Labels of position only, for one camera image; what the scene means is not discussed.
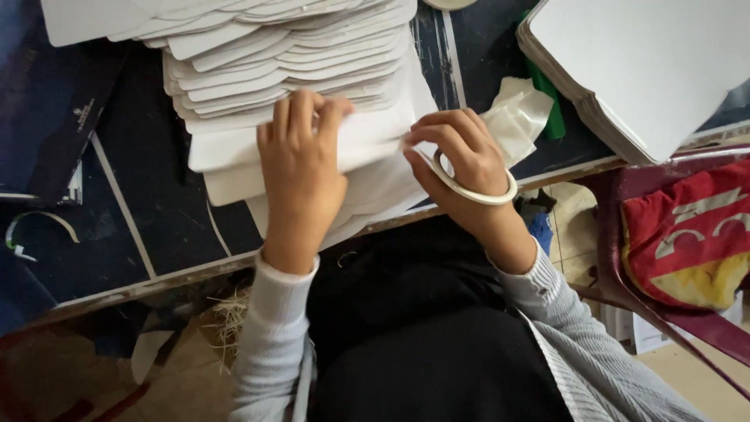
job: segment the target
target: table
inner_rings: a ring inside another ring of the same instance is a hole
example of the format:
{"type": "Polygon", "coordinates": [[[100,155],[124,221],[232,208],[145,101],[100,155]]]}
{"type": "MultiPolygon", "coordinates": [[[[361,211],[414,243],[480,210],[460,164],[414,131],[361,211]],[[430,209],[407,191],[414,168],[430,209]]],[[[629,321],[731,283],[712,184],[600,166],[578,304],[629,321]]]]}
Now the table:
{"type": "MultiPolygon", "coordinates": [[[[521,12],[535,3],[480,0],[447,13],[420,2],[412,33],[439,108],[483,112],[504,76],[527,75],[514,30],[521,12]]],[[[100,118],[98,139],[83,153],[83,205],[55,209],[82,242],[73,244],[57,223],[42,216],[27,217],[17,229],[16,238],[39,258],[28,268],[59,302],[32,325],[249,267],[262,245],[244,203],[209,206],[203,178],[186,170],[188,139],[174,130],[159,54],[133,46],[100,118]]],[[[542,135],[537,151],[512,169],[524,188],[624,165],[564,98],[561,109],[568,134],[560,140],[542,135]]],[[[692,146],[731,142],[750,133],[750,107],[729,112],[708,121],[692,146]]],[[[0,206],[0,225],[6,227],[20,211],[0,206]]],[[[413,211],[365,231],[440,212],[429,203],[413,211]]]]}

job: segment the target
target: white tape roll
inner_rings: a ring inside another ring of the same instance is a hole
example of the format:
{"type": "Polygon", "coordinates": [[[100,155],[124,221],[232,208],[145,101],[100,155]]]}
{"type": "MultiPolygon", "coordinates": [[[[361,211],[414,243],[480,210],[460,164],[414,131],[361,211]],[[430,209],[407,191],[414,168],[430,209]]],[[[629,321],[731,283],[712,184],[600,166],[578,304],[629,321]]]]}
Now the white tape roll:
{"type": "Polygon", "coordinates": [[[518,184],[515,178],[511,174],[508,168],[505,169],[505,174],[508,176],[508,191],[502,196],[490,196],[485,194],[478,194],[474,191],[470,191],[467,188],[459,185],[458,182],[448,175],[446,169],[440,164],[440,156],[443,155],[443,151],[439,149],[435,151],[435,155],[432,156],[432,168],[435,174],[451,189],[456,191],[462,197],[473,200],[474,202],[483,203],[484,205],[503,205],[504,203],[511,202],[515,195],[518,193],[518,184]]]}

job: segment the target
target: plastic chair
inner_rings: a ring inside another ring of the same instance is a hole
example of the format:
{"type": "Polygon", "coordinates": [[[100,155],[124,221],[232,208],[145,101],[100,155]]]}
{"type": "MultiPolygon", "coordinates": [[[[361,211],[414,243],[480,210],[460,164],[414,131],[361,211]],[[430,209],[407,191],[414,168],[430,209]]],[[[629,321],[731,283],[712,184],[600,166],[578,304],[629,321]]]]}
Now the plastic chair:
{"type": "Polygon", "coordinates": [[[636,312],[672,338],[675,343],[703,361],[747,400],[750,400],[750,393],[747,390],[719,369],[668,323],[684,329],[748,367],[750,367],[750,333],[726,321],[716,312],[679,309],[648,297],[633,285],[620,260],[620,251],[623,248],[620,203],[626,199],[658,191],[693,173],[711,170],[748,158],[750,158],[750,145],[701,149],[677,154],[664,164],[623,167],[586,176],[576,180],[575,183],[586,186],[596,197],[599,223],[597,241],[599,289],[576,288],[579,295],[636,312]]]}

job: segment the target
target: person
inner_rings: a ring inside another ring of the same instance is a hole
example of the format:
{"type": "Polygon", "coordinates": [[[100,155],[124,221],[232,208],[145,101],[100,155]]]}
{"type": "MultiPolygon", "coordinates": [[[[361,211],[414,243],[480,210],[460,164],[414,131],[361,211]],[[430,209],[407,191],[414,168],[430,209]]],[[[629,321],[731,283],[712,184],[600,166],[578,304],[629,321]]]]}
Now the person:
{"type": "MultiPolygon", "coordinates": [[[[449,219],[320,259],[347,191],[336,152],[351,112],[301,90],[257,128],[268,232],[229,420],[706,420],[607,335],[511,204],[456,194],[410,148],[414,177],[449,219]]],[[[503,155],[470,109],[422,117],[404,143],[422,141],[466,188],[507,192],[503,155]]]]}

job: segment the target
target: crumpled tissue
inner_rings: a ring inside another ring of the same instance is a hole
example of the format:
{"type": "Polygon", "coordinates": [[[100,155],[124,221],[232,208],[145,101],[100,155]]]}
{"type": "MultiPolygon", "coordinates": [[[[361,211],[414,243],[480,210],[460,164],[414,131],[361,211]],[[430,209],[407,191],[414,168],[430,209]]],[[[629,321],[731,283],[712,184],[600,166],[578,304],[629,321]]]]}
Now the crumpled tissue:
{"type": "Polygon", "coordinates": [[[480,115],[490,135],[513,167],[536,151],[534,141],[547,125],[554,100],[537,91],[531,79],[504,77],[492,107],[480,115]]]}

